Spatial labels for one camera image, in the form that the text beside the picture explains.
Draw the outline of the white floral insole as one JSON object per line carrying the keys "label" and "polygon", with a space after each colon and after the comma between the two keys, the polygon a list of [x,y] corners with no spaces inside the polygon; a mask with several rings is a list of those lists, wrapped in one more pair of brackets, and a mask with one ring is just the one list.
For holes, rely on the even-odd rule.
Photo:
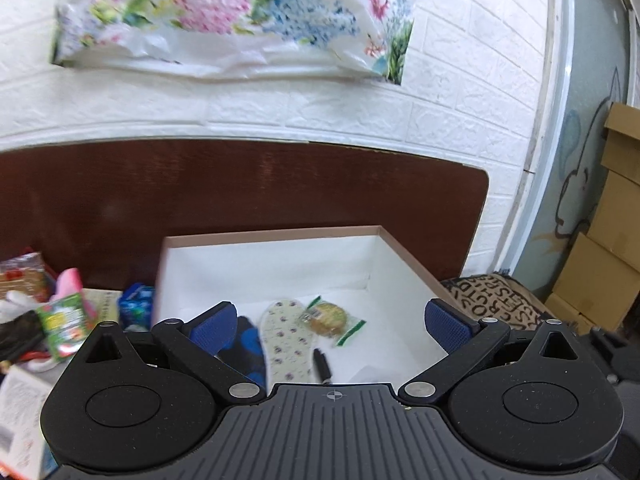
{"label": "white floral insole", "polygon": [[266,364],[267,390],[277,384],[314,381],[316,334],[302,321],[305,307],[295,299],[280,299],[265,310],[258,334]]}

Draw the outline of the black marker pen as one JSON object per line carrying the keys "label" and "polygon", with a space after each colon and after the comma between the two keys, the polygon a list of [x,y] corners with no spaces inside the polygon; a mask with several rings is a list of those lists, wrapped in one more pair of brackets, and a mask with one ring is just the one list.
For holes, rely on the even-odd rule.
{"label": "black marker pen", "polygon": [[326,359],[326,355],[320,349],[314,349],[312,359],[314,360],[314,369],[316,370],[320,384],[331,385],[332,370],[329,366],[328,360]]}

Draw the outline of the green round pastry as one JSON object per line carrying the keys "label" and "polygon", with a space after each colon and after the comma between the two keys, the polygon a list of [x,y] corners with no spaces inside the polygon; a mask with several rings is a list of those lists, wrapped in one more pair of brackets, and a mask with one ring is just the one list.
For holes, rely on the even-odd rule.
{"label": "green round pastry", "polygon": [[351,315],[343,307],[321,296],[311,300],[299,315],[299,322],[314,334],[331,339],[336,348],[344,347],[367,325],[363,318]]}

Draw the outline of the patterned beige blanket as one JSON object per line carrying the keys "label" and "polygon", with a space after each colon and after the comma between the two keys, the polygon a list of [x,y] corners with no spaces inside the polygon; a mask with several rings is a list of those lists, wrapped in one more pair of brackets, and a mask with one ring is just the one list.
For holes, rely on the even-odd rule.
{"label": "patterned beige blanket", "polygon": [[470,318],[498,318],[514,330],[534,330],[553,314],[526,287],[500,273],[442,281]]}

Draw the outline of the blue foil packet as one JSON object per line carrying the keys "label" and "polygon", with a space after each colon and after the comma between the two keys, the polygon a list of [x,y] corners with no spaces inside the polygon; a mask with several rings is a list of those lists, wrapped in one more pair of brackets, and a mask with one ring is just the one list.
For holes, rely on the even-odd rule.
{"label": "blue foil packet", "polygon": [[154,287],[142,283],[130,285],[117,300],[119,324],[124,330],[145,332],[151,328]]}

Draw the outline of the stacked cardboard boxes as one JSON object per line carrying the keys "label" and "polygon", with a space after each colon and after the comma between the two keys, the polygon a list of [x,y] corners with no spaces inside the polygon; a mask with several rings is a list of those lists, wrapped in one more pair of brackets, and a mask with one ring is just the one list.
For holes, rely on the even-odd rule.
{"label": "stacked cardboard boxes", "polygon": [[604,189],[589,230],[578,235],[548,304],[560,304],[614,332],[639,300],[638,108],[614,104],[604,128]]}

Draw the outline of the brown cardboard storage box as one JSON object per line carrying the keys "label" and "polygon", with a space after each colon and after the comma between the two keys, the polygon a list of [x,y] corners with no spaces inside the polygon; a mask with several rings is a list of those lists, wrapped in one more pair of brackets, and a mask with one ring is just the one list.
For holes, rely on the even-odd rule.
{"label": "brown cardboard storage box", "polygon": [[363,321],[339,346],[314,337],[336,384],[386,382],[399,388],[441,361],[424,310],[453,299],[408,250],[380,226],[173,236],[164,241],[153,320],[189,321],[221,301],[258,329],[276,302],[332,302]]}

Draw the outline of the green mosquito coil box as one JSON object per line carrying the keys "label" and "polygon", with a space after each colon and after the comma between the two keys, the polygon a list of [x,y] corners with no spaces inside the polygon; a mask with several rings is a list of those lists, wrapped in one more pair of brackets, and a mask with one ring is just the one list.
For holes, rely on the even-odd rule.
{"label": "green mosquito coil box", "polygon": [[96,309],[81,292],[40,304],[36,309],[50,355],[57,361],[71,358],[96,325]]}

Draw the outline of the dark brown wooden headboard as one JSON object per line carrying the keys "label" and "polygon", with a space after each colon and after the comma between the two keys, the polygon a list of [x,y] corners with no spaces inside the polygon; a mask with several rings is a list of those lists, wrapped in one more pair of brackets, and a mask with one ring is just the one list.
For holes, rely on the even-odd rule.
{"label": "dark brown wooden headboard", "polygon": [[382,226],[436,278],[462,271],[485,171],[336,144],[135,140],[1,156],[1,255],[26,248],[93,287],[152,282],[173,235]]}

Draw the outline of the white orange medicine box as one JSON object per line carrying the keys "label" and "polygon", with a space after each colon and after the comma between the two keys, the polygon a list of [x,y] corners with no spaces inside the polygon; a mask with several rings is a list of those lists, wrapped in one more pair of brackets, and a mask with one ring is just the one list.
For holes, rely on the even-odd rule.
{"label": "white orange medicine box", "polygon": [[1,383],[1,471],[14,479],[45,479],[58,464],[40,427],[52,386],[12,366]]}

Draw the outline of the red glitter snack packet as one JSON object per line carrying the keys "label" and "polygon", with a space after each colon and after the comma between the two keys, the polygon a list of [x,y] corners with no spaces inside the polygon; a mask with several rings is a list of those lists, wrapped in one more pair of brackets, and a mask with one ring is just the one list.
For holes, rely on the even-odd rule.
{"label": "red glitter snack packet", "polygon": [[31,296],[39,302],[49,298],[46,271],[40,252],[29,252],[0,263],[1,298],[6,299],[12,290]]}

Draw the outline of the floral plastic bag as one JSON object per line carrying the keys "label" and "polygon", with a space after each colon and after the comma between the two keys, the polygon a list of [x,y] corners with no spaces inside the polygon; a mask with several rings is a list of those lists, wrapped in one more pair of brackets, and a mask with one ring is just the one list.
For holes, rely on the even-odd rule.
{"label": "floral plastic bag", "polygon": [[58,0],[52,62],[399,84],[416,0]]}

